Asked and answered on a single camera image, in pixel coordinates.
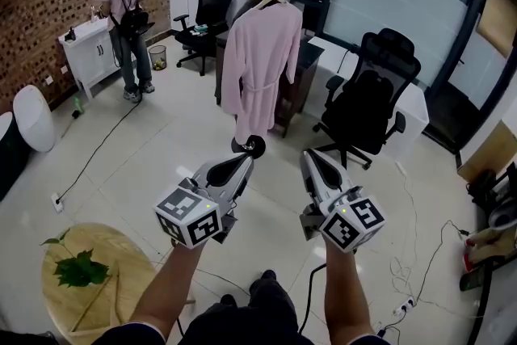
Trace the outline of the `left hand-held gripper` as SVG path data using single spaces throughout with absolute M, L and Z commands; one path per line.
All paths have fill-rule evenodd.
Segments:
M 250 179 L 254 159 L 247 153 L 204 163 L 153 207 L 174 246 L 189 249 L 209 239 L 223 243 L 235 225 L 233 210 Z

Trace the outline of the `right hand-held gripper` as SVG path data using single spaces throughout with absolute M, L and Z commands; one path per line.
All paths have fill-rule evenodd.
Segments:
M 339 162 L 307 149 L 301 153 L 300 166 L 312 200 L 300 215 L 308 240 L 320 234 L 347 253 L 368 242 L 385 225 L 386 216 L 376 198 L 365 196 Z

